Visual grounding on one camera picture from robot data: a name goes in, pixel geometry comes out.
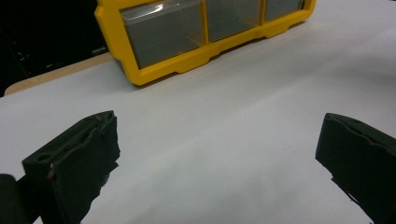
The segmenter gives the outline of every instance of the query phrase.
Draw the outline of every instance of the dark background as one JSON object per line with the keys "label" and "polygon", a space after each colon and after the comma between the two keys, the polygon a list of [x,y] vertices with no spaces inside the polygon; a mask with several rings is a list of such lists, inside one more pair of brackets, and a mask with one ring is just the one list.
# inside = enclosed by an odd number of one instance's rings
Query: dark background
{"label": "dark background", "polygon": [[96,0],[0,1],[0,96],[11,84],[106,52]]}

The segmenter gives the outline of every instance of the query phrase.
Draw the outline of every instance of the yellow plastic organizer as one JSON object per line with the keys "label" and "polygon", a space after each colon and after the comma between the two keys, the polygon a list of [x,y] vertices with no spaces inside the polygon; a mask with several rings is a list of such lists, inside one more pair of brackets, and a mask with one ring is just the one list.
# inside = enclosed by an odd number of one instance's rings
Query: yellow plastic organizer
{"label": "yellow plastic organizer", "polygon": [[226,49],[281,34],[316,0],[98,0],[95,17],[127,78],[143,85],[208,63]]}

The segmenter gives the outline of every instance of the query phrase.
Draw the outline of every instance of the yellow frame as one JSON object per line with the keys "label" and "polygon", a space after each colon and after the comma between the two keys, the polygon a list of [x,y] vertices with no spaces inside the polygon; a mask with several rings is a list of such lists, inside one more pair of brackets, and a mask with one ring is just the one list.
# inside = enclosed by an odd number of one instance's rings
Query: yellow frame
{"label": "yellow frame", "polygon": [[210,58],[219,55],[252,39],[270,38],[286,32],[293,24],[304,21],[314,11],[316,0],[305,0],[302,10],[290,13],[273,21],[264,21],[265,0],[261,2],[260,23],[258,26],[242,33],[231,35],[210,43],[207,31],[205,0],[201,3],[204,45],[198,49],[177,55],[165,61],[139,69],[134,52],[126,33],[120,10],[135,7],[158,0],[98,0],[95,17],[107,42],[111,55],[122,64],[128,80],[135,85],[143,85],[159,77],[172,73],[184,73],[209,62]]}

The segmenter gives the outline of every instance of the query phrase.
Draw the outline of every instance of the white table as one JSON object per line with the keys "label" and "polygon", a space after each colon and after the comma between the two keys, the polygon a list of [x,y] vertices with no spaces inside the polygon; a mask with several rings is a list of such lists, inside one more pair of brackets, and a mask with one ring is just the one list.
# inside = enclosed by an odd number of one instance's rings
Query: white table
{"label": "white table", "polygon": [[120,167],[84,224],[367,224],[315,151],[326,112],[396,136],[395,15],[388,0],[318,0],[285,34],[145,88],[112,61],[11,94],[0,171],[22,177],[21,160],[112,109]]}

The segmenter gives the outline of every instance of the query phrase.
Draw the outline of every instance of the clear plastic drawer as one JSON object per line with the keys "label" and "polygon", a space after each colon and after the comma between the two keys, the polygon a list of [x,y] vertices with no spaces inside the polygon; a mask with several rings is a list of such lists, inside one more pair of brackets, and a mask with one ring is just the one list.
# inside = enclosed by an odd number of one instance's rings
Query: clear plastic drawer
{"label": "clear plastic drawer", "polygon": [[139,68],[203,45],[201,2],[167,0],[120,13]]}

